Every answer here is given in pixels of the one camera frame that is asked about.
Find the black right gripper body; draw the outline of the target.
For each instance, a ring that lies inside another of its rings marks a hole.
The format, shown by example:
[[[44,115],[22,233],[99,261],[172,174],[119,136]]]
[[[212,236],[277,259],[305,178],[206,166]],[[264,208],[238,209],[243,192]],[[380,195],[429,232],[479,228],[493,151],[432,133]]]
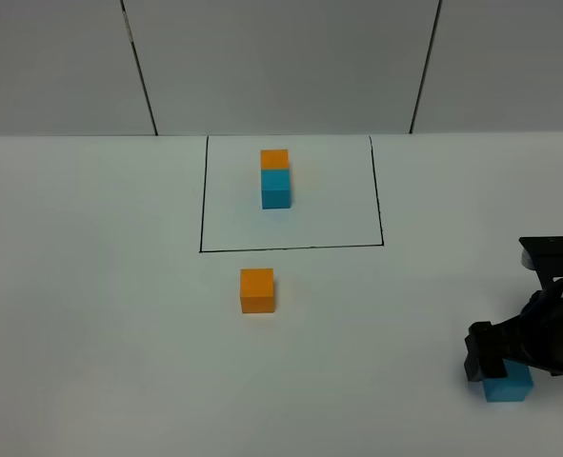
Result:
[[[563,279],[536,291],[520,313],[494,326],[494,376],[506,376],[503,360],[563,375]]]

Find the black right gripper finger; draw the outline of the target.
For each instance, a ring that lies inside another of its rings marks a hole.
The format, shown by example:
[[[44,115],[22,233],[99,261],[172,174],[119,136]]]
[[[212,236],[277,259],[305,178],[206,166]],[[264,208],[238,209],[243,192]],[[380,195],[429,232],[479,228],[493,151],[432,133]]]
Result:
[[[491,356],[482,351],[480,338],[492,326],[490,322],[476,322],[469,327],[468,336],[465,338],[468,354],[464,362],[469,381],[482,381],[490,376],[493,360]]]
[[[505,340],[493,328],[482,328],[476,336],[477,380],[500,379],[507,376],[503,362]]]

